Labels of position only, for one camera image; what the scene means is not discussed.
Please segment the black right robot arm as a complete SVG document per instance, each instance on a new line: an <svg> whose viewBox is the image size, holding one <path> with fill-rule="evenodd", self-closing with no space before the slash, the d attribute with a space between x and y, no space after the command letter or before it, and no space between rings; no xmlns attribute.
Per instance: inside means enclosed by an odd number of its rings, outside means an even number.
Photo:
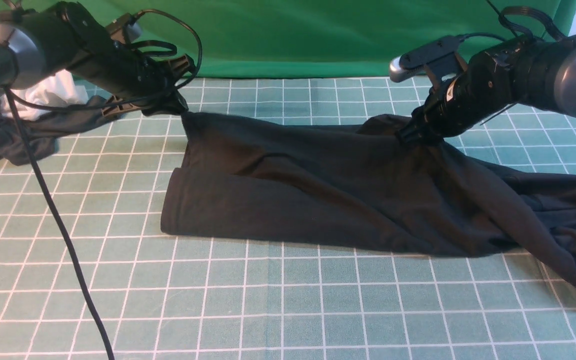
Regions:
<svg viewBox="0 0 576 360"><path fill-rule="evenodd" d="M514 105L576 118L576 35L548 42L521 35L478 52L458 54L468 35L448 35L394 58L395 83L421 73L432 87L397 131L403 144L436 144Z"/></svg>

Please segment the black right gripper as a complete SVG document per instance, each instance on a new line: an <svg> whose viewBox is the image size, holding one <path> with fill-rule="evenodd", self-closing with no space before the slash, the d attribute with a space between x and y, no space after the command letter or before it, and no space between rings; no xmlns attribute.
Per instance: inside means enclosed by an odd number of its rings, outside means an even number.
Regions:
<svg viewBox="0 0 576 360"><path fill-rule="evenodd" d="M489 80L462 73L446 80L415 109L397 138L409 146L434 146L471 129L499 109L499 97Z"/></svg>

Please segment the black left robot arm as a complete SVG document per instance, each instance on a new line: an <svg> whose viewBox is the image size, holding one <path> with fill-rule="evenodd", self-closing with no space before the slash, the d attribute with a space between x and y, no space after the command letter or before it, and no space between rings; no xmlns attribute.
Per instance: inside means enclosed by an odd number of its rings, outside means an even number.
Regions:
<svg viewBox="0 0 576 360"><path fill-rule="evenodd" d="M139 41L138 21L146 14L188 30L198 46L197 58L178 55L178 48L166 41ZM110 119L130 112L180 116L189 107L179 90L198 76L202 59L197 32L157 9L125 13L106 26L79 2L59 1L40 12L17 2L0 11L0 90L27 89L67 70L110 93L101 105L45 105L50 112L100 110Z"/></svg>

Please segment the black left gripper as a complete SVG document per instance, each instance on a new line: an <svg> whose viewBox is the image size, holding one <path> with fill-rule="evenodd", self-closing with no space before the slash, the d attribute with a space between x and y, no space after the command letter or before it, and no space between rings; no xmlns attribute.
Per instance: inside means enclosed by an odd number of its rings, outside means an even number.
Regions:
<svg viewBox="0 0 576 360"><path fill-rule="evenodd" d="M169 91L176 81L197 70L194 59L188 54L167 59L164 66L135 48L134 42L113 41L106 27L98 23L82 24L74 32L80 50L70 71L112 94L101 109L101 115L106 119L119 119L141 111L140 103L148 103L147 97Z"/></svg>

